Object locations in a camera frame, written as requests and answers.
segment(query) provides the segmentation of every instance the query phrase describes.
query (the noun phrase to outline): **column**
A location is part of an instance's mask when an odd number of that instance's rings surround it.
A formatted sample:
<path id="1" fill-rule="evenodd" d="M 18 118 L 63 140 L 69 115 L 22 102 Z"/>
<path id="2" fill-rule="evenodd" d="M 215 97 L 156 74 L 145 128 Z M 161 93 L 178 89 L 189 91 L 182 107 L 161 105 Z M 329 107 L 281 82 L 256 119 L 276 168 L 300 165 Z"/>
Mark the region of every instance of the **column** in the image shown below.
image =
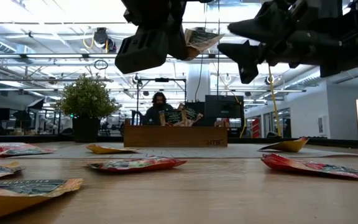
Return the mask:
<path id="1" fill-rule="evenodd" d="M 205 95 L 210 94 L 210 74 L 209 64 L 199 63 L 189 64 L 189 72 L 187 74 L 187 102 L 201 101 L 205 102 Z"/>

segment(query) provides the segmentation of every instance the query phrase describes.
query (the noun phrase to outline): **robotic arm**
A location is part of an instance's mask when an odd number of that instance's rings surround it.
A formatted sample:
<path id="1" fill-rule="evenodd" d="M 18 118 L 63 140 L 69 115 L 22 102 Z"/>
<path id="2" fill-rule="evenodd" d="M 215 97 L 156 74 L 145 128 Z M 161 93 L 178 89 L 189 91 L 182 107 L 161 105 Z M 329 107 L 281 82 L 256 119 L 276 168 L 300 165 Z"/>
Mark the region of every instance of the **robotic arm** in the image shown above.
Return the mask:
<path id="1" fill-rule="evenodd" d="M 254 19 L 229 24 L 233 34 L 260 41 L 252 46 L 219 44 L 237 62 L 242 83 L 257 75 L 257 64 L 279 62 L 290 68 L 319 65 L 321 77 L 358 67 L 358 0 L 342 15 L 342 0 L 273 0 Z"/>
<path id="2" fill-rule="evenodd" d="M 136 25 L 136 34 L 125 38 L 116 57 L 124 74 L 161 66 L 167 54 L 179 60 L 188 57 L 181 25 L 186 3 L 213 0 L 121 0 L 127 22 Z"/>

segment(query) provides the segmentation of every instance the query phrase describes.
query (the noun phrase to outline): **green plant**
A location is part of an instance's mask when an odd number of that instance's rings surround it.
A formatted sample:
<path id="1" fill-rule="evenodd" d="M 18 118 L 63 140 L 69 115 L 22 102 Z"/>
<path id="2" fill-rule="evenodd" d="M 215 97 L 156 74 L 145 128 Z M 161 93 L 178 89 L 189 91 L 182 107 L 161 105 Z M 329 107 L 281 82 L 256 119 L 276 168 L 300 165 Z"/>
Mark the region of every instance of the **green plant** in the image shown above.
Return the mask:
<path id="1" fill-rule="evenodd" d="M 110 99 L 104 80 L 81 76 L 64 87 L 64 94 L 56 109 L 79 118 L 102 118 L 116 112 L 121 105 Z"/>

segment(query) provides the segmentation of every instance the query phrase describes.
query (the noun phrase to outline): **desk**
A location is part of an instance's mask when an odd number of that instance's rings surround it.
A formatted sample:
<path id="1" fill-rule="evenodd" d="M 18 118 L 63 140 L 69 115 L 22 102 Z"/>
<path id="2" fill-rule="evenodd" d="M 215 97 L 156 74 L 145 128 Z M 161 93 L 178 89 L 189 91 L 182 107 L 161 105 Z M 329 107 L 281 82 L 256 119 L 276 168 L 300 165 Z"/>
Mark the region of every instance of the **desk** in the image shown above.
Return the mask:
<path id="1" fill-rule="evenodd" d="M 311 160 L 358 169 L 358 157 Z M 11 180 L 81 177 L 85 184 L 0 223 L 358 223 L 358 181 L 274 172 L 260 159 L 189 159 L 177 169 L 129 175 L 95 172 L 84 160 L 15 161 L 26 170 Z"/>

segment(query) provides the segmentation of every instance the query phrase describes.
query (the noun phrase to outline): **potted plant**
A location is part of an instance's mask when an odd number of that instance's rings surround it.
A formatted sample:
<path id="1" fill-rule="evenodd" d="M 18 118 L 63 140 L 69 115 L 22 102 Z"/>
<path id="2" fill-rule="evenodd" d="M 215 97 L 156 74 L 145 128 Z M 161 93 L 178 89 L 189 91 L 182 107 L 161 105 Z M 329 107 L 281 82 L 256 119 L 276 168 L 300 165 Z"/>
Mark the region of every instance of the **potted plant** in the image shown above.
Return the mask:
<path id="1" fill-rule="evenodd" d="M 82 75 L 64 87 L 56 108 L 73 115 L 74 141 L 96 142 L 100 119 L 116 112 L 121 106 L 109 97 L 104 80 Z"/>

